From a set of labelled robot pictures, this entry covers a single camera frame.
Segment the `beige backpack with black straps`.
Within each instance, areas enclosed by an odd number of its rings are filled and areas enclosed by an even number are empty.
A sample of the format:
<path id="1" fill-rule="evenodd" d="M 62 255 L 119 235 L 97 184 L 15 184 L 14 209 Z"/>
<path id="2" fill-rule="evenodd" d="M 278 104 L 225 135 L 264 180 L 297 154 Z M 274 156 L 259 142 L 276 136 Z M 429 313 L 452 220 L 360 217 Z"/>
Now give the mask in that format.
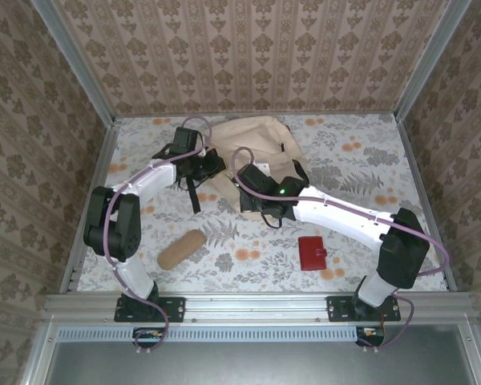
<path id="1" fill-rule="evenodd" d="M 300 164 L 308 176 L 308 167 L 297 141 L 293 138 L 290 128 L 272 116 L 258 116 L 229 120 L 217 124 L 212 128 L 212 139 L 208 151 L 215 148 L 224 160 L 224 171 L 212 179 L 205 180 L 214 188 L 227 203 L 240 215 L 250 220 L 263 221 L 272 229 L 279 229 L 282 220 L 267 216 L 262 219 L 260 213 L 242 213 L 240 211 L 240 188 L 247 193 L 248 188 L 240 180 L 240 170 L 246 164 L 267 163 L 270 167 L 271 177 L 276 182 L 281 182 L 286 176 L 295 176 L 294 165 Z M 196 189 L 202 184 L 188 186 L 193 208 L 196 212 L 200 209 Z"/>

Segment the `red wallet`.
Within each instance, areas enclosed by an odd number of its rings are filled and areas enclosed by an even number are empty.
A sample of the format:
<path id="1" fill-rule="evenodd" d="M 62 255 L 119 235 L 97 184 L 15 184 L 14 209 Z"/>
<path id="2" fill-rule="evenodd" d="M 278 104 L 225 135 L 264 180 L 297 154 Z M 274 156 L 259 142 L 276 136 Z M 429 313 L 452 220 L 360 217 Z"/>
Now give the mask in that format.
<path id="1" fill-rule="evenodd" d="M 302 271 L 326 269 L 327 252 L 322 237 L 299 237 L 298 251 Z"/>

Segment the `tan glasses case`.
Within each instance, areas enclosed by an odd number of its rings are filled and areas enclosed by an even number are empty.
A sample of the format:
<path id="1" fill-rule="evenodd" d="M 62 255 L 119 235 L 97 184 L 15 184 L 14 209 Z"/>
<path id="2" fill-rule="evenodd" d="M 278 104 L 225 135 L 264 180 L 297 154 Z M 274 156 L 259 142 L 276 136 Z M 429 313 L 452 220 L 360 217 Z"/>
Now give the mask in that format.
<path id="1" fill-rule="evenodd" d="M 157 262 L 160 268 L 172 270 L 199 250 L 206 240 L 206 236 L 198 229 L 186 232 L 159 254 Z"/>

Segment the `floral patterned table mat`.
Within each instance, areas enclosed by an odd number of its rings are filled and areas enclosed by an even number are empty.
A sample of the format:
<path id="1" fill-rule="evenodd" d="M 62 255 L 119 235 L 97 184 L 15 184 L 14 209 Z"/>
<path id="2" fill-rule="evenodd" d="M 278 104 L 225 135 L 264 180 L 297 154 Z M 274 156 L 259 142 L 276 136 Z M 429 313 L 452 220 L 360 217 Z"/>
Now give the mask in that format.
<path id="1" fill-rule="evenodd" d="M 313 186 L 365 208 L 423 215 L 406 153 L 392 115 L 280 115 L 308 163 Z M 328 292 L 352 291 L 371 274 L 378 258 L 361 243 L 320 226 L 285 221 L 272 229 L 249 220 L 214 188 L 197 190 L 201 211 L 173 186 L 141 211 L 139 259 L 168 292 Z M 207 238 L 193 255 L 170 270 L 157 258 L 186 232 Z M 299 237 L 319 236 L 326 269 L 302 271 Z"/>

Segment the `grey metal sheet panel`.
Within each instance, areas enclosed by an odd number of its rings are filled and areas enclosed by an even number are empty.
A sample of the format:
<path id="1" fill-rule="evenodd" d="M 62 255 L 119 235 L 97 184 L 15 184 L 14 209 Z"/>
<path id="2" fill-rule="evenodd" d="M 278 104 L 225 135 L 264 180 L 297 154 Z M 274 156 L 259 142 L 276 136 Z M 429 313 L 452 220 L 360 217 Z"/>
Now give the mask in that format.
<path id="1" fill-rule="evenodd" d="M 454 340 L 350 343 L 174 342 L 152 353 L 128 343 L 64 343 L 46 385 L 475 385 Z"/>

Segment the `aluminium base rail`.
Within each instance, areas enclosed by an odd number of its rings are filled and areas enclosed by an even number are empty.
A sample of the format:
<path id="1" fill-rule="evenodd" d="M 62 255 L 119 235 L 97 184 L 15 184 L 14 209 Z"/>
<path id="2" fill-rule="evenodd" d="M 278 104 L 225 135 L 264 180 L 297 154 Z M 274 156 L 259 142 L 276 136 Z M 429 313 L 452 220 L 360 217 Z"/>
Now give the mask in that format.
<path id="1" fill-rule="evenodd" d="M 329 303 L 341 293 L 193 294 L 186 299 L 184 325 L 326 324 Z M 47 297 L 41 319 L 62 324 L 111 324 L 118 292 L 76 292 Z M 460 292 L 405 292 L 398 300 L 402 320 L 414 304 L 414 324 L 456 324 L 475 317 L 471 296 Z"/>

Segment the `thin aluminium wall rail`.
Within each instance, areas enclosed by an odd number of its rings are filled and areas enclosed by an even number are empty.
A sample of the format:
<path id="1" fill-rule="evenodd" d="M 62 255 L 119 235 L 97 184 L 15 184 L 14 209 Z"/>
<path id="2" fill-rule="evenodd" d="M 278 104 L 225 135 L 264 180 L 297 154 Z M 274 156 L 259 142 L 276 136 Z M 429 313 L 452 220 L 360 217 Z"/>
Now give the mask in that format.
<path id="1" fill-rule="evenodd" d="M 190 116 L 203 116 L 203 117 L 225 117 L 225 118 L 246 118 L 252 116 L 347 116 L 347 115 L 355 115 L 355 116 L 367 116 L 367 115 L 392 115 L 394 116 L 393 111 L 255 111 L 255 112 L 246 112 L 246 111 L 230 111 L 230 112 L 204 112 L 204 113 L 165 113 L 165 114 L 144 114 L 144 115 L 116 115 L 114 121 L 122 120 L 122 119 L 137 119 L 137 118 L 186 118 Z"/>

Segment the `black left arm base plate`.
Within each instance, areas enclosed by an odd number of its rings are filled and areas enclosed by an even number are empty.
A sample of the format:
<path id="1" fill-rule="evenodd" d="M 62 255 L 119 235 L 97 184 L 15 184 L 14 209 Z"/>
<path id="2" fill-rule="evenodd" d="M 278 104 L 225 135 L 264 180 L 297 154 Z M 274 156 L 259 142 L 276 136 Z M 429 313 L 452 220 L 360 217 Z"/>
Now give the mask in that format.
<path id="1" fill-rule="evenodd" d="M 182 322 L 185 313 L 185 298 L 162 297 L 158 306 L 167 315 L 169 322 Z M 125 295 L 117 300 L 115 307 L 115 322 L 164 322 L 164 316 L 152 306 Z"/>

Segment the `aluminium frame post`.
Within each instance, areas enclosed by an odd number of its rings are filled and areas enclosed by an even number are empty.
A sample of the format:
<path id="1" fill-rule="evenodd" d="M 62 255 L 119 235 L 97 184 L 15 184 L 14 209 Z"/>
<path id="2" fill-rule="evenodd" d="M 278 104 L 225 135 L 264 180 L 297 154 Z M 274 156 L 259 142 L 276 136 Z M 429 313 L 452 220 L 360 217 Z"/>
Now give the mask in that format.
<path id="1" fill-rule="evenodd" d="M 55 43 L 63 53 L 71 70 L 74 72 L 80 86 L 86 92 L 88 99 L 106 129 L 112 128 L 115 120 L 115 113 L 107 101 L 104 92 L 101 90 L 97 78 L 93 75 L 90 67 L 84 58 L 82 51 L 77 44 L 59 11 L 56 9 L 53 0 L 31 0 L 34 8 L 38 11 L 41 19 L 51 33 Z"/>
<path id="2" fill-rule="evenodd" d="M 403 122 L 410 112 L 470 4 L 471 0 L 448 2 L 396 104 L 394 117 L 398 123 Z"/>

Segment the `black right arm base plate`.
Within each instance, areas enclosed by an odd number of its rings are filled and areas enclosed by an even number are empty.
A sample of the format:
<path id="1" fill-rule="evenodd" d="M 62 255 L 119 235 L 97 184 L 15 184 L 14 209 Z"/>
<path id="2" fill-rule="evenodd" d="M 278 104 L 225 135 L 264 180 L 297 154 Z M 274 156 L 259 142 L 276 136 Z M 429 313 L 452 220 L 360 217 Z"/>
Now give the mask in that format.
<path id="1" fill-rule="evenodd" d="M 354 301 L 352 296 L 329 296 L 326 299 L 330 322 L 398 322 L 401 320 L 398 301 L 389 296 L 377 307 L 362 301 Z"/>

